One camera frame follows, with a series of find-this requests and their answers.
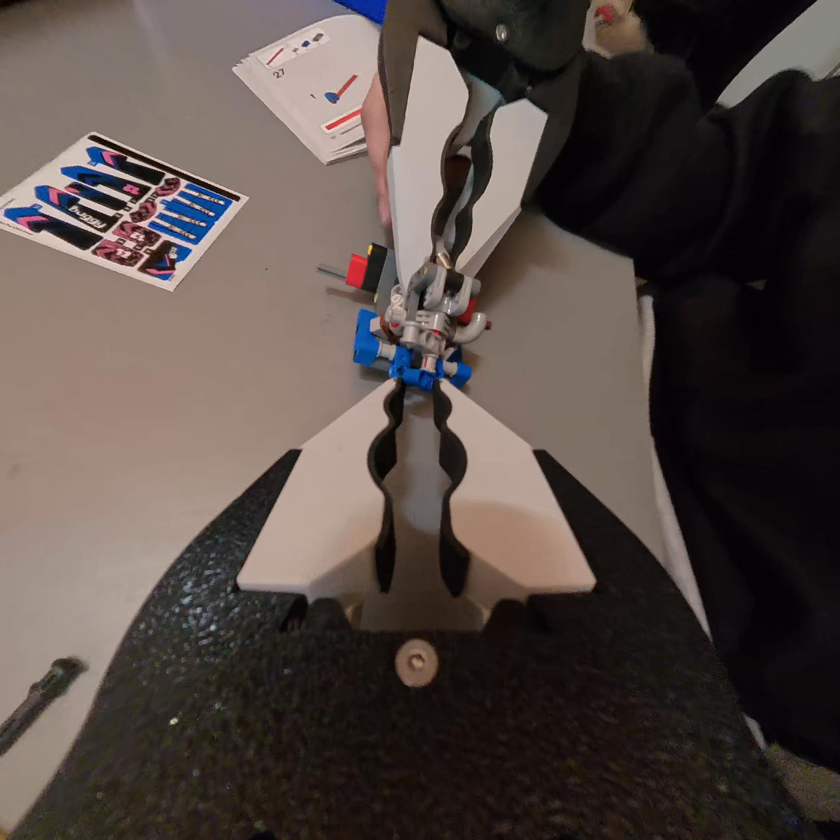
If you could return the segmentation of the open lego instruction booklet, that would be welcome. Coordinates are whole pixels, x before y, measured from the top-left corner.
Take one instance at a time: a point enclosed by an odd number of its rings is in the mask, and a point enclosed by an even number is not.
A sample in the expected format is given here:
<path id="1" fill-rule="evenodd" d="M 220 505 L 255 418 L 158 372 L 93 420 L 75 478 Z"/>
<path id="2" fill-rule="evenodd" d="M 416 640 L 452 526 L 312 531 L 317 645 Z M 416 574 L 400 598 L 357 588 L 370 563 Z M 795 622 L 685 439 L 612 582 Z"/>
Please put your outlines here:
<path id="1" fill-rule="evenodd" d="M 252 52 L 233 72 L 328 165 L 366 152 L 361 108 L 379 37 L 363 16 L 332 16 Z"/>

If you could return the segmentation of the person's right hand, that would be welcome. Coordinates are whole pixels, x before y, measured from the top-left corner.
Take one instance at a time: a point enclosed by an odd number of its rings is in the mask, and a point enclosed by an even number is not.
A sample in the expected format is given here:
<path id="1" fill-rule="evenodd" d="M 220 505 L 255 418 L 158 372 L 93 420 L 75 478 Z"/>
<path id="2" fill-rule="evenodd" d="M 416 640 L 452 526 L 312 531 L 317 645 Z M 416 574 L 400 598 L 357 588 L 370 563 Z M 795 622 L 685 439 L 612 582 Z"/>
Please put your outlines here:
<path id="1" fill-rule="evenodd" d="M 382 82 L 378 75 L 374 75 L 371 86 L 366 93 L 360 111 L 360 119 L 371 162 L 377 211 L 383 227 L 392 231 L 392 211 L 387 180 L 391 129 Z"/>

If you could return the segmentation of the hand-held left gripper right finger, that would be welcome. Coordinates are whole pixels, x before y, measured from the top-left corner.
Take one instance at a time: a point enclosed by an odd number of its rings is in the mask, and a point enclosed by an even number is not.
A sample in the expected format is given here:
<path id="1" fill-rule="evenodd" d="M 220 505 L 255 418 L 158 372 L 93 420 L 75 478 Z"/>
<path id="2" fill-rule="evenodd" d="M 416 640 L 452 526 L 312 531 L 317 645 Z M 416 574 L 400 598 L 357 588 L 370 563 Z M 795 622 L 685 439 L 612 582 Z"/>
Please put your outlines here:
<path id="1" fill-rule="evenodd" d="M 531 445 L 447 381 L 435 384 L 433 406 L 449 480 L 439 533 L 449 593 L 528 599 L 593 591 L 595 575 Z"/>

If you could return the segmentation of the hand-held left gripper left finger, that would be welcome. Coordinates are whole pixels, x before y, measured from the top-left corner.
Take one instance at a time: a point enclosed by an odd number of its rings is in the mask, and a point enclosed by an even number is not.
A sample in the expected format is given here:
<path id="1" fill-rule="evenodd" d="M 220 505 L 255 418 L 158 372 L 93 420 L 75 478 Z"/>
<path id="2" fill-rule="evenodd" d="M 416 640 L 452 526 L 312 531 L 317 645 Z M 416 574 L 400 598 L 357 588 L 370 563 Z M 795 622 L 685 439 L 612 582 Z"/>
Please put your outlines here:
<path id="1" fill-rule="evenodd" d="M 311 437 L 238 573 L 250 592 L 366 597 L 390 591 L 391 496 L 403 382 L 388 380 Z"/>

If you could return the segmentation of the black lego pin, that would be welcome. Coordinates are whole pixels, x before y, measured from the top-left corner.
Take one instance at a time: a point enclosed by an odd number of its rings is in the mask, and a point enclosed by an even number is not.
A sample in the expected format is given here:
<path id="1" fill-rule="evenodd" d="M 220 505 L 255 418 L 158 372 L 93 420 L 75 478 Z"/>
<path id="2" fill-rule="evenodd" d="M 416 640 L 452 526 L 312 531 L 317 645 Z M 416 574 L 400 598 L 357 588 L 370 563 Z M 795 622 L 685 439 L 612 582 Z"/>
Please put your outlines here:
<path id="1" fill-rule="evenodd" d="M 77 657 L 55 659 L 41 679 L 28 689 L 26 697 L 1 725 L 1 756 L 29 730 L 43 712 L 65 695 L 74 681 L 88 670 Z"/>

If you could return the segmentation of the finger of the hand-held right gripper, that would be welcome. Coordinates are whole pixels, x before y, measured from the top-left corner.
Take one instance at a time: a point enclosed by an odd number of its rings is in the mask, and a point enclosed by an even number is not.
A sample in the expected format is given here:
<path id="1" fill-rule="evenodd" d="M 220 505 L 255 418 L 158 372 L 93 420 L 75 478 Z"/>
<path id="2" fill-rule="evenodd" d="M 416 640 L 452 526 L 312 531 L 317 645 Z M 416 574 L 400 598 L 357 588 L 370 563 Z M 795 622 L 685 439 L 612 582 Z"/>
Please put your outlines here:
<path id="1" fill-rule="evenodd" d="M 456 222 L 458 272 L 476 274 L 520 214 L 547 119 L 523 98 L 496 108 L 479 133 L 472 193 Z"/>
<path id="2" fill-rule="evenodd" d="M 418 36 L 402 136 L 387 168 L 399 277 L 413 277 L 434 259 L 447 202 L 447 154 L 468 105 L 469 85 L 455 59 L 445 47 Z"/>

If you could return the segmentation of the lego sticker sheet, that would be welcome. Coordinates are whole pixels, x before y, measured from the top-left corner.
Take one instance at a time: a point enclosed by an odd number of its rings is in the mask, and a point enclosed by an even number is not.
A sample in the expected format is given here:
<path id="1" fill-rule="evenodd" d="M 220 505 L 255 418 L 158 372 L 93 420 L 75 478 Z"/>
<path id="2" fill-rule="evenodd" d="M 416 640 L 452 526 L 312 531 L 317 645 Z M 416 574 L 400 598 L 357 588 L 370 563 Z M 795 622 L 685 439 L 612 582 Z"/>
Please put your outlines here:
<path id="1" fill-rule="evenodd" d="M 89 132 L 2 195 L 1 227 L 174 291 L 248 200 Z"/>

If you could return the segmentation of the grey and blue lego chassis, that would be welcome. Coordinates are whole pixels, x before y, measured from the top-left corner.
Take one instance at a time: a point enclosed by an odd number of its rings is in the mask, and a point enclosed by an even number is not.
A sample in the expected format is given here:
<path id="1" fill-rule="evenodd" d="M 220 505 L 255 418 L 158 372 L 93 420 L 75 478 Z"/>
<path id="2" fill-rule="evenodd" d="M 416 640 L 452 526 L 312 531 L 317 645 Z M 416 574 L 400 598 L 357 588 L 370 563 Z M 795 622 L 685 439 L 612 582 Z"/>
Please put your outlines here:
<path id="1" fill-rule="evenodd" d="M 491 320 L 477 307 L 480 281 L 452 267 L 445 252 L 436 254 L 416 274 L 400 280 L 396 252 L 376 243 L 365 255 L 352 254 L 346 268 L 323 263 L 318 273 L 362 292 L 372 309 L 361 309 L 353 336 L 353 362 L 389 375 L 397 348 L 413 354 L 412 367 L 442 369 L 437 382 L 464 387 L 472 368 L 464 348 L 491 329 Z"/>

